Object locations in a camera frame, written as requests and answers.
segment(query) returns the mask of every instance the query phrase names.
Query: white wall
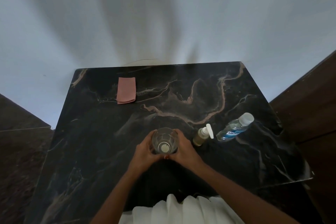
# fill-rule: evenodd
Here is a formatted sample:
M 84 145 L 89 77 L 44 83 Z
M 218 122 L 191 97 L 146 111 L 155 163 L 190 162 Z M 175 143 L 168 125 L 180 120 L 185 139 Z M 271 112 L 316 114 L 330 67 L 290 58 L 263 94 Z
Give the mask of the white wall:
M 76 68 L 243 61 L 270 101 L 336 49 L 336 0 L 0 2 L 0 93 L 53 127 Z

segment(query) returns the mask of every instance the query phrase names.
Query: table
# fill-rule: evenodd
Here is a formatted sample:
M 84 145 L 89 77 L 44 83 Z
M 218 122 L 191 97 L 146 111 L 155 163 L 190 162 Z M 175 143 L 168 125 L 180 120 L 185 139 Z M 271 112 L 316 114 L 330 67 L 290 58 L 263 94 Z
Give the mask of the table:
M 136 101 L 117 105 L 119 77 L 136 78 Z M 307 162 L 241 62 L 77 69 L 25 223 L 87 223 L 127 169 L 149 131 L 179 128 L 188 139 L 206 123 L 214 133 L 244 112 L 251 127 L 229 142 L 208 140 L 204 162 L 246 189 L 311 177 Z M 137 181 L 125 210 L 173 193 L 213 196 L 203 180 L 161 160 Z

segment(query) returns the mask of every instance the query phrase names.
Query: bottle label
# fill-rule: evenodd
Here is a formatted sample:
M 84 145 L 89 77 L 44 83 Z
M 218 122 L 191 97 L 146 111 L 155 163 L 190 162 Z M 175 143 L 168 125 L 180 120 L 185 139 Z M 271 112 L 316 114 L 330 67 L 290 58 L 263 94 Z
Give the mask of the bottle label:
M 235 137 L 236 135 L 238 135 L 239 133 L 241 133 L 242 131 L 238 131 L 238 130 L 231 130 L 229 132 L 227 132 L 225 134 L 225 137 Z

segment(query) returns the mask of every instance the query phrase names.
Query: forearm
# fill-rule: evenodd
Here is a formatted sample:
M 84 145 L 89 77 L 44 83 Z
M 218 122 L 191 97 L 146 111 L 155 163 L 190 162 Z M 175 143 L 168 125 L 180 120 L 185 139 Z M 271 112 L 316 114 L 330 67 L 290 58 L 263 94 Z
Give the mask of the forearm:
M 136 172 L 127 171 L 114 187 L 104 204 L 91 220 L 91 224 L 117 224 L 123 213 L 124 206 L 133 184 L 139 175 Z
M 192 170 L 206 181 L 246 224 L 298 224 L 287 214 L 202 163 Z

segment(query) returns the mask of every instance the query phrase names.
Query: glass cup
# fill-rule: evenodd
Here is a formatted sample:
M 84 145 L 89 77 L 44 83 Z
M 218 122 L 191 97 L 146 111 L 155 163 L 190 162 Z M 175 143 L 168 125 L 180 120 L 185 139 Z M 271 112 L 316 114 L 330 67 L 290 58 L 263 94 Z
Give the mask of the glass cup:
M 152 136 L 154 150 L 158 154 L 172 154 L 178 147 L 178 135 L 171 128 L 159 128 Z

